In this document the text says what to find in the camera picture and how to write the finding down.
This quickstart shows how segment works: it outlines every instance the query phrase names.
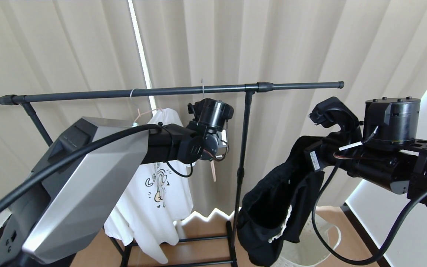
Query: curtain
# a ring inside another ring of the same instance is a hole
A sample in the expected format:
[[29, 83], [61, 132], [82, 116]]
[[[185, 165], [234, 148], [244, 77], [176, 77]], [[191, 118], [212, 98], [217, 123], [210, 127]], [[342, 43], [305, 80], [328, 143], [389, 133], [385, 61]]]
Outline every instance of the curtain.
[[[126, 1], [0, 1], [0, 96], [132, 88], [145, 82]], [[33, 106], [52, 139], [82, 116], [133, 120], [136, 109], [129, 98]], [[0, 198], [46, 150], [22, 107], [0, 106]]]
[[[331, 96], [361, 120], [364, 102], [420, 98], [427, 89], [427, 0], [134, 1], [154, 88], [236, 83], [345, 81], [343, 89], [254, 95], [242, 196], [285, 161], [301, 135], [327, 135], [307, 117]], [[209, 94], [235, 108], [228, 160], [200, 162], [190, 178], [194, 208], [234, 207], [244, 93]], [[190, 119], [201, 95], [158, 96], [161, 108]], [[321, 205], [342, 205], [359, 183], [339, 172]]]

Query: silver panel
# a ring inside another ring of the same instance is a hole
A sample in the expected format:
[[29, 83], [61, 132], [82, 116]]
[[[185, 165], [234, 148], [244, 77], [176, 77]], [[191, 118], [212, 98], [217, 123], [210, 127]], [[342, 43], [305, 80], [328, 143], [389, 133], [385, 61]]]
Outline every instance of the silver panel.
[[[85, 118], [98, 126], [94, 141], [132, 122]], [[100, 231], [148, 150], [148, 131], [87, 154], [34, 226], [22, 250], [41, 263], [87, 247]]]

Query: wooden floor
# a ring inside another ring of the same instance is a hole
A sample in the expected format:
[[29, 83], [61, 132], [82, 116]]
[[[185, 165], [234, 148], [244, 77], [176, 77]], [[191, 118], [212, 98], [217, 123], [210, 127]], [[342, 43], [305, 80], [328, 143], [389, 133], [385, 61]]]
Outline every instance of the wooden floor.
[[[317, 212], [322, 218], [337, 225], [342, 232], [342, 242], [336, 251], [352, 260], [362, 260], [370, 257], [371, 254], [363, 241], [354, 230], [349, 220], [340, 210], [334, 207], [320, 207]], [[219, 214], [213, 215], [208, 222], [201, 218], [194, 217], [188, 223], [178, 227], [180, 238], [194, 238], [209, 235], [222, 235], [226, 233], [226, 219]], [[329, 231], [331, 243], [337, 241], [335, 230]], [[229, 252], [227, 240], [205, 240], [196, 242], [179, 243], [171, 246], [161, 245], [169, 265], [191, 263], [199, 261], [228, 260]], [[239, 267], [253, 267], [248, 260], [246, 251], [236, 241], [236, 253]], [[121, 256], [113, 246], [110, 239], [101, 231], [93, 240], [89, 247], [77, 253], [71, 267], [118, 267]], [[140, 251], [139, 247], [133, 247], [129, 258], [130, 267], [151, 267], [159, 266], [155, 260]], [[230, 267], [230, 264], [216, 265], [218, 267]], [[341, 262], [334, 256], [330, 256], [319, 265], [319, 267], [347, 267], [351, 266]], [[378, 267], [377, 263], [369, 265]]]

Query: clothes rack vertical pole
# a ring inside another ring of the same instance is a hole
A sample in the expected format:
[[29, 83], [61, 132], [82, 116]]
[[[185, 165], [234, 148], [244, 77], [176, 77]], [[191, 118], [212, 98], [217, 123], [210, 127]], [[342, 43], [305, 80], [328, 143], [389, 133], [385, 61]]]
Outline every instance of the clothes rack vertical pole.
[[[314, 89], [314, 88], [343, 88], [344, 82], [330, 83], [283, 83], [275, 85], [273, 83], [259, 82], [245, 85], [230, 85], [230, 86], [193, 86], [189, 88], [158, 88], [158, 89], [141, 89], [141, 90], [112, 90], [112, 91], [90, 91], [90, 92], [72, 92], [72, 93], [46, 93], [43, 95], [18, 96], [6, 95], [0, 97], [0, 105], [22, 105], [27, 115], [31, 118], [34, 126], [41, 134], [42, 138], [48, 146], [52, 145], [47, 130], [42, 125], [36, 111], [30, 102], [46, 102], [46, 101], [61, 101], [61, 100], [76, 100], [76, 99], [100, 99], [100, 98], [127, 98], [130, 96], [168, 96], [168, 95], [186, 95], [191, 93], [229, 93], [229, 92], [244, 92], [245, 93], [245, 108], [244, 121], [242, 128], [242, 143], [240, 150], [239, 166], [237, 170], [237, 189], [235, 194], [235, 208], [233, 225], [230, 221], [225, 223], [226, 235], [216, 235], [211, 237], [186, 238], [179, 242], [193, 242], [201, 240], [227, 239], [229, 245], [230, 259], [208, 262], [196, 262], [178, 265], [164, 265], [163, 267], [194, 267], [207, 266], [218, 264], [231, 264], [232, 267], [237, 267], [237, 257], [235, 252], [236, 227], [238, 223], [238, 210], [240, 196], [242, 192], [242, 183], [245, 176], [244, 163], [246, 155], [246, 144], [249, 126], [249, 114], [251, 109], [251, 101], [255, 92], [264, 93], [272, 90], [292, 90], [292, 89]], [[114, 247], [121, 254], [122, 261], [120, 267], [127, 267], [131, 249], [137, 246], [137, 243], [131, 243], [125, 246], [123, 250], [115, 238], [110, 238]]]

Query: white label sticker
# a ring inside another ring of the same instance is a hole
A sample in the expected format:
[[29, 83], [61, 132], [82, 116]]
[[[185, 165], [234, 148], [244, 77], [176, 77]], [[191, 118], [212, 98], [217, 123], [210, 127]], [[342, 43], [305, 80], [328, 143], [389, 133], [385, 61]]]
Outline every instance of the white label sticker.
[[309, 155], [311, 156], [312, 165], [314, 166], [314, 171], [317, 171], [320, 169], [319, 161], [317, 160], [317, 156], [315, 155], [315, 151], [310, 152]]

